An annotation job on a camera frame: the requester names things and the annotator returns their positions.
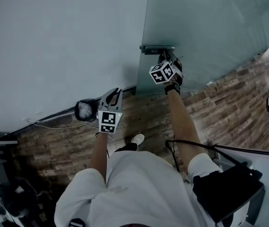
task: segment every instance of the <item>black device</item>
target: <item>black device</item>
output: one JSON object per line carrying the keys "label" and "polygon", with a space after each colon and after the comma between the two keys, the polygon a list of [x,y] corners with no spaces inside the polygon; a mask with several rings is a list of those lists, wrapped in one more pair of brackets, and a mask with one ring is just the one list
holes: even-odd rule
{"label": "black device", "polygon": [[264,189],[264,184],[259,181],[262,177],[261,172],[248,168],[246,162],[240,163],[216,149],[215,146],[210,147],[187,140],[166,140],[165,145],[171,150],[178,171],[177,159],[169,147],[169,142],[185,143],[214,150],[235,164],[224,172],[215,171],[204,177],[195,176],[193,178],[193,192],[215,223],[230,217]]}

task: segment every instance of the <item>glass panel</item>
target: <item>glass panel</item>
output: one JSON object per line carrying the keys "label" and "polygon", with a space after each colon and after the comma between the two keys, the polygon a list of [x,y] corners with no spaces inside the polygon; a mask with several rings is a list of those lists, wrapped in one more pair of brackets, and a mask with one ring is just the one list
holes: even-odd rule
{"label": "glass panel", "polygon": [[[197,90],[269,47],[269,0],[148,0],[143,45],[172,45],[183,90]],[[162,93],[141,55],[137,94]]]}

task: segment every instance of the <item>wooden floor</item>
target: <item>wooden floor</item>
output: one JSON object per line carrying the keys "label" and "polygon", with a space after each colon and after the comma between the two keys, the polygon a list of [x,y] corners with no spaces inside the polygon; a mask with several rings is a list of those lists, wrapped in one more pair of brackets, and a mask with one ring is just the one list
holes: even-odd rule
{"label": "wooden floor", "polygon": [[[239,67],[202,91],[184,92],[181,96],[202,143],[269,149],[265,108],[268,95],[269,57],[262,56],[259,61]],[[165,148],[165,140],[173,138],[167,97],[137,97],[127,92],[122,110],[121,122],[113,135],[116,147],[124,146],[135,134],[143,133],[143,149],[174,165]],[[79,124],[73,114],[43,123],[48,127]],[[19,145],[12,148],[11,153],[17,174],[39,178],[45,188],[53,192],[62,191],[78,171],[87,168],[95,133],[97,130],[88,126],[50,130],[34,125],[15,133]],[[109,154],[116,147],[109,142]]]}

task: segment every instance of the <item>white shirt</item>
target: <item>white shirt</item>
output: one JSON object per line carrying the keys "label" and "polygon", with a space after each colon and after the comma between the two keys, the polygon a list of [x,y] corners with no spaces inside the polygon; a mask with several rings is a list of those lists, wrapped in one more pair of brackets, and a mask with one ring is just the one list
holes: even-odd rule
{"label": "white shirt", "polygon": [[[189,163],[188,178],[219,170],[202,153]],[[170,164],[152,153],[113,153],[108,160],[106,182],[95,169],[77,173],[57,202],[56,226],[66,227],[73,218],[83,220],[86,227],[216,226],[198,203],[192,185],[183,182]]]}

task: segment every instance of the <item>white sneaker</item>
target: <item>white sneaker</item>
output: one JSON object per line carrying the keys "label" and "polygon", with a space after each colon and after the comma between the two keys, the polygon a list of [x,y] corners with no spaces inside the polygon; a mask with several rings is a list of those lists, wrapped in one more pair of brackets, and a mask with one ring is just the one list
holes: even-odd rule
{"label": "white sneaker", "polygon": [[131,140],[131,143],[135,143],[138,146],[143,143],[145,136],[143,134],[137,134],[136,136],[134,136]]}

